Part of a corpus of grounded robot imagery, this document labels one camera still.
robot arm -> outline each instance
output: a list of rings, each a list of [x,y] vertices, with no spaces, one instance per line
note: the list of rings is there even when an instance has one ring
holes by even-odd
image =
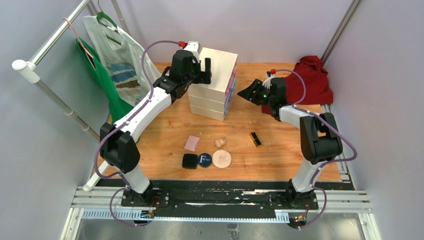
[[[297,174],[288,183],[285,201],[294,207],[304,205],[314,194],[312,186],[321,173],[320,166],[342,153],[341,139],[316,117],[287,102],[286,82],[282,77],[269,76],[265,83],[256,79],[238,95],[255,105],[268,106],[270,115],[276,120],[300,129],[300,145],[304,159]],[[337,129],[333,114],[319,115]]]
[[[116,126],[126,123],[111,135],[100,149],[100,156],[119,170],[131,185],[131,190],[144,201],[151,197],[151,185],[140,167],[140,153],[136,141],[144,129],[164,109],[181,98],[191,84],[211,83],[211,59],[205,58],[205,71],[201,71],[199,43],[190,41],[184,49],[173,55],[172,64],[165,68],[162,76],[153,84],[153,95],[137,104],[126,116],[115,122],[105,123],[100,129],[100,139],[104,139]]]

white plastic bag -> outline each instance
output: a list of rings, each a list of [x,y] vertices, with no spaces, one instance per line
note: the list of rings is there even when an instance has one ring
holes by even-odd
[[[84,16],[82,21],[119,97],[131,106],[137,105],[150,91],[141,66],[141,55],[145,49],[121,28],[99,24],[95,16]],[[151,81],[160,77],[147,54],[143,64]]]

gray wall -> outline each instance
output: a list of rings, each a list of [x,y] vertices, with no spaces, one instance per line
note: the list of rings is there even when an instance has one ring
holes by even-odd
[[[11,66],[16,59],[29,60],[78,3],[15,0],[0,8],[0,239],[58,239],[76,186],[93,166],[95,139]],[[88,40],[82,18],[75,26]],[[86,71],[71,30],[36,72],[100,129],[108,102]]]
[[[352,0],[118,0],[131,35],[141,45],[157,40],[199,41],[238,54],[239,62],[297,62],[321,56]],[[114,15],[110,0],[100,1]],[[149,56],[170,62],[176,48],[162,44]]]
[[[424,235],[423,12],[422,0],[364,0],[326,65],[384,240]]]

red cloth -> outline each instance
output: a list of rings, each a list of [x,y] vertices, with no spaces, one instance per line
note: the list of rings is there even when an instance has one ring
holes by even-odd
[[[304,56],[296,63],[294,70],[299,74],[306,86],[306,96],[299,104],[332,104],[333,91],[329,86],[327,70],[318,56]],[[285,78],[287,101],[295,103],[304,94],[302,82],[293,73]],[[262,106],[262,112],[269,114],[267,106]]]

pink tag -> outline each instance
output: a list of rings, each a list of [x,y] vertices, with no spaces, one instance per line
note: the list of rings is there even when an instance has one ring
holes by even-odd
[[[199,140],[200,138],[198,138],[197,136],[188,136],[184,149],[194,152],[196,150],[196,147],[198,146]]]

